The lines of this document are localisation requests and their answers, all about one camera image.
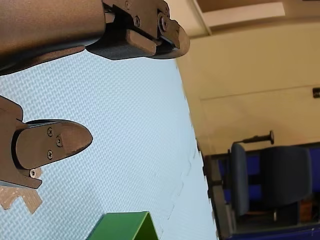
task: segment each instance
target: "green object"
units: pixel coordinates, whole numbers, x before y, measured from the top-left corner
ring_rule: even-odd
[[[148,211],[108,213],[87,240],[158,240]]]

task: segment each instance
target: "foam mat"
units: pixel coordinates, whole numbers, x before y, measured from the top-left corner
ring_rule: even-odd
[[[67,119],[92,145],[44,166],[31,215],[0,209],[1,240],[85,240],[110,212],[150,211],[161,240],[212,240],[216,229],[174,60],[110,61],[82,52],[0,77],[24,121]]]

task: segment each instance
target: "chair backrest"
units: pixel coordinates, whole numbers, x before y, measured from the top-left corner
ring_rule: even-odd
[[[261,190],[264,205],[278,208],[312,194],[312,166],[309,150],[297,146],[276,146],[260,152]]]
[[[237,143],[231,147],[231,200],[236,217],[249,211],[249,184],[245,149]]]

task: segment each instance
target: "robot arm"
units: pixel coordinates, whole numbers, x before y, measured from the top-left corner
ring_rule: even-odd
[[[164,0],[0,0],[0,76],[79,53],[178,58],[190,40]]]

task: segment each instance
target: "cardboard piece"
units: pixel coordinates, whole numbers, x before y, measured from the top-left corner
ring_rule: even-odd
[[[158,240],[148,211],[108,213],[87,240]]]
[[[41,168],[37,168],[35,172],[37,178],[42,174]],[[4,210],[10,209],[19,197],[23,198],[31,214],[34,214],[42,204],[42,200],[35,189],[0,186],[0,205]]]

